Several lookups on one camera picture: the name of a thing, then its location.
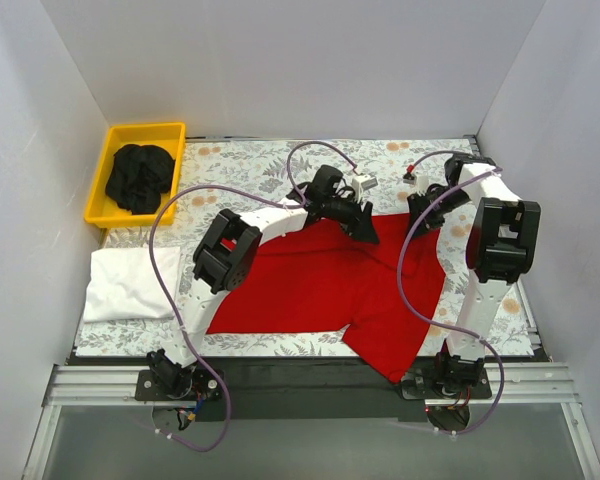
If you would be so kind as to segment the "red t shirt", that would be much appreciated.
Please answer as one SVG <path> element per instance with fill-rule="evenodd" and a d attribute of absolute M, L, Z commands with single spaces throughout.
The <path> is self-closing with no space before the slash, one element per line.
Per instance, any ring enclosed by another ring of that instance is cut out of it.
<path fill-rule="evenodd" d="M 380 243 L 356 242 L 334 222 L 260 246 L 245 282 L 222 302 L 210 333 L 342 330 L 343 341 L 390 382 L 411 367 L 445 273 L 436 232 L 404 241 L 407 214 L 376 216 Z"/>

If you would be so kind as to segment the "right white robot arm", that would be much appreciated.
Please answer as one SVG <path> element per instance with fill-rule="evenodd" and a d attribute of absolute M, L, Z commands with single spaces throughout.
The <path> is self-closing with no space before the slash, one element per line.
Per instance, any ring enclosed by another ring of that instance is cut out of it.
<path fill-rule="evenodd" d="M 533 264 L 541 206 L 514 194 L 492 159 L 453 150 L 440 153 L 449 156 L 446 183 L 427 182 L 423 191 L 409 196 L 405 242 L 441 229 L 445 216 L 461 206 L 476 207 L 465 250 L 467 290 L 427 380 L 437 394 L 451 398 L 487 383 L 486 336 L 505 295 Z"/>

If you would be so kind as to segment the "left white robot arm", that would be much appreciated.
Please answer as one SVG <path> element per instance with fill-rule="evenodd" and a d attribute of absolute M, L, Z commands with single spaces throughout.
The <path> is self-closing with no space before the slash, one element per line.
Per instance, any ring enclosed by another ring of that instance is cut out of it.
<path fill-rule="evenodd" d="M 229 293 L 247 279 L 261 245 L 322 219 L 338 223 L 357 242 L 379 242 L 372 223 L 373 204 L 362 199 L 378 185 L 377 179 L 356 175 L 339 188 L 342 180 L 340 170 L 323 165 L 312 181 L 293 184 L 279 202 L 267 200 L 265 208 L 244 214 L 221 210 L 194 251 L 191 297 L 183 310 L 178 309 L 159 274 L 154 247 L 149 247 L 151 266 L 176 321 L 172 342 L 147 354 L 153 382 L 163 395 L 180 400 L 213 396 L 218 391 L 220 375 L 209 372 L 208 381 L 197 380 L 193 365 L 199 360 L 198 349 L 213 317 Z"/>

